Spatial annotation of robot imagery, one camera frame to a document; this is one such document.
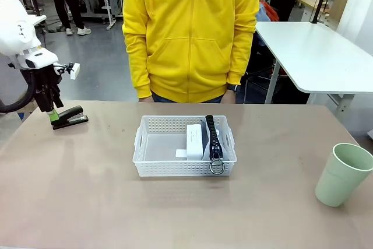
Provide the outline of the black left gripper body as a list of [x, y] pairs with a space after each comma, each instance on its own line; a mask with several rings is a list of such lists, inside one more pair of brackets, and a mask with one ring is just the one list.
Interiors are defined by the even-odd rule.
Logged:
[[21, 70], [21, 74], [27, 83], [26, 95], [33, 95], [36, 90], [51, 90], [53, 94], [60, 95], [58, 87], [62, 80], [59, 72], [50, 65], [41, 69]]

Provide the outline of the person's left hand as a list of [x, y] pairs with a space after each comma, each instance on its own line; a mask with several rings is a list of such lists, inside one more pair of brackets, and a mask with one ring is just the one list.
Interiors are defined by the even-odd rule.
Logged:
[[236, 103], [236, 92], [227, 90], [221, 98], [222, 104], [235, 104]]

